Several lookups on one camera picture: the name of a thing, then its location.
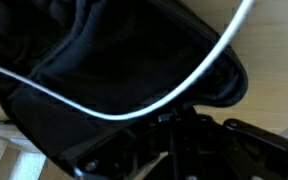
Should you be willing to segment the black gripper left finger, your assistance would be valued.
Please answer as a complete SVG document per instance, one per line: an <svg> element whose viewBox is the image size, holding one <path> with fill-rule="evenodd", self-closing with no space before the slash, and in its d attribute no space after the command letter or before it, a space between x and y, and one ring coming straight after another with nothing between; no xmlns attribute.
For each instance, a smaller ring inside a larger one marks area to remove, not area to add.
<svg viewBox="0 0 288 180"><path fill-rule="evenodd" d="M76 180L175 180L172 127L181 118L163 114L144 118L118 131L82 156Z"/></svg>

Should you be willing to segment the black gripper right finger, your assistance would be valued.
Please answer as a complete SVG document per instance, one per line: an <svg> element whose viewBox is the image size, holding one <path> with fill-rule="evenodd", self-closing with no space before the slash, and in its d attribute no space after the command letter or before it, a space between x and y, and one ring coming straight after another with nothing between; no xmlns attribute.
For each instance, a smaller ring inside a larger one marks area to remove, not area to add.
<svg viewBox="0 0 288 180"><path fill-rule="evenodd" d="M183 176L197 180L288 180L288 139L238 119L217 124L187 111Z"/></svg>

